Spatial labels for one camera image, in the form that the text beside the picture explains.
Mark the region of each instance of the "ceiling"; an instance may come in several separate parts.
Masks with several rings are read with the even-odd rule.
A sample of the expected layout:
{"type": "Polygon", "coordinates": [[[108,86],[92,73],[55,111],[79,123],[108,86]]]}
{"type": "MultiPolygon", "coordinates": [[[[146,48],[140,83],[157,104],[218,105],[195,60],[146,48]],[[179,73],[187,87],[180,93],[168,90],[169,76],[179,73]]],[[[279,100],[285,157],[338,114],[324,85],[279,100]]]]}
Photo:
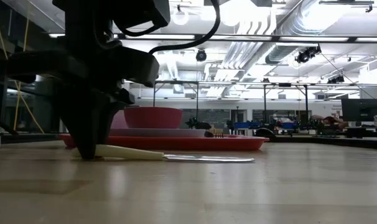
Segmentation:
{"type": "MultiPolygon", "coordinates": [[[[20,0],[2,0],[8,5],[12,6],[15,10],[20,12],[21,14],[27,14],[27,5],[24,4],[23,1],[20,0]]],[[[249,1],[249,0],[229,0],[223,1],[226,2],[224,4],[228,4],[229,2],[233,1],[249,1]]],[[[317,0],[304,0],[304,2],[311,2],[317,0]]],[[[188,20],[184,25],[178,25],[178,22],[174,22],[174,19],[182,20],[185,19],[183,12],[176,12],[176,5],[177,1],[170,1],[170,9],[172,13],[172,19],[170,24],[167,27],[163,27],[155,33],[161,34],[206,34],[213,26],[214,21],[212,19],[204,20],[203,16],[205,12],[212,12],[213,8],[211,6],[203,6],[203,2],[199,1],[191,1],[193,5],[186,4],[188,1],[182,0],[185,2],[182,4],[182,11],[188,14],[188,20]]],[[[285,0],[285,5],[273,5],[272,9],[268,10],[266,13],[266,20],[262,19],[261,16],[258,15],[259,24],[266,23],[268,27],[272,27],[272,24],[283,24],[284,22],[281,21],[290,13],[291,9],[299,2],[299,0],[285,0]],[[275,14],[276,20],[273,21],[270,16],[271,14],[275,14]]],[[[241,7],[239,10],[242,10],[242,14],[247,12],[248,7],[241,7]]],[[[325,30],[323,30],[319,35],[332,35],[332,36],[377,36],[377,4],[374,6],[373,10],[370,13],[366,13],[365,10],[368,6],[353,6],[348,7],[342,16],[338,17],[336,21],[332,24],[329,24],[325,30]]],[[[30,0],[30,6],[28,7],[30,11],[30,19],[35,22],[37,25],[44,28],[49,33],[63,33],[64,30],[64,13],[52,5],[52,0],[30,0]]],[[[229,5],[228,10],[233,11],[232,7],[229,5]]],[[[319,17],[316,18],[312,23],[316,24],[323,20],[324,16],[328,16],[327,13],[325,15],[321,14],[318,15],[319,17]]],[[[149,28],[152,24],[142,24],[137,27],[133,27],[132,31],[140,31],[149,28]]],[[[240,27],[241,23],[236,24],[235,26],[229,24],[228,22],[222,22],[217,34],[240,34],[240,27]]],[[[254,34],[261,29],[261,26],[258,27],[254,34]]],[[[114,32],[119,33],[117,27],[114,27],[114,32]]],[[[171,41],[171,40],[123,40],[124,46],[146,51],[148,52],[153,47],[158,45],[170,45],[170,44],[181,44],[181,41],[171,41]]],[[[247,44],[242,47],[242,51],[235,52],[236,54],[242,54],[242,58],[244,58],[244,51],[245,48],[248,48],[250,44],[247,44]]],[[[232,51],[233,44],[232,42],[205,42],[204,44],[191,48],[181,50],[175,53],[174,62],[176,64],[176,68],[178,71],[196,71],[202,72],[203,75],[199,76],[202,78],[208,77],[212,78],[212,76],[216,75],[217,67],[215,70],[210,72],[209,76],[206,76],[206,69],[207,64],[215,64],[220,65],[223,64],[223,61],[229,53],[232,51]],[[197,62],[195,56],[197,54],[198,49],[205,49],[207,53],[207,60],[205,62],[197,62]]],[[[259,44],[257,48],[258,51],[254,51],[253,54],[247,56],[251,58],[251,60],[243,67],[240,68],[244,72],[238,72],[235,78],[242,79],[243,75],[249,73],[250,68],[253,65],[260,64],[260,66],[264,66],[264,62],[261,60],[253,60],[254,57],[257,55],[262,55],[261,49],[263,45],[259,44]]],[[[249,79],[246,82],[258,82],[263,77],[270,77],[270,73],[273,74],[273,80],[278,82],[296,82],[297,80],[305,80],[309,77],[314,77],[314,79],[328,75],[329,73],[334,72],[337,68],[342,69],[345,71],[345,74],[349,77],[356,79],[359,74],[359,68],[367,65],[367,62],[375,60],[377,58],[377,44],[320,44],[322,49],[322,53],[330,60],[328,62],[324,56],[318,55],[316,58],[313,58],[309,62],[303,64],[299,69],[290,66],[289,60],[290,57],[284,58],[281,63],[276,65],[265,65],[270,67],[270,70],[266,70],[267,72],[262,73],[260,75],[256,75],[257,79],[249,79]]],[[[292,55],[296,54],[298,50],[303,49],[298,48],[296,51],[292,53],[292,55]]],[[[168,66],[166,64],[165,58],[163,58],[162,54],[156,55],[157,59],[161,64],[161,72],[167,72],[168,66]]]]}

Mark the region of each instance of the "person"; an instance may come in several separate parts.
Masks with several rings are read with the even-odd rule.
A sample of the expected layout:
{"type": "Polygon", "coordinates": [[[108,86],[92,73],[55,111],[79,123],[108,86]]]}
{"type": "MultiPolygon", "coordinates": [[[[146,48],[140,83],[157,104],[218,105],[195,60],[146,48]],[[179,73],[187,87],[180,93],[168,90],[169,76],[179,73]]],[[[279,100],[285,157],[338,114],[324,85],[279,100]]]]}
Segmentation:
{"type": "Polygon", "coordinates": [[[349,122],[343,121],[339,118],[334,118],[332,116],[327,116],[324,118],[323,116],[313,115],[311,119],[319,120],[324,125],[334,126],[336,129],[339,129],[340,131],[349,126],[349,122]]]}

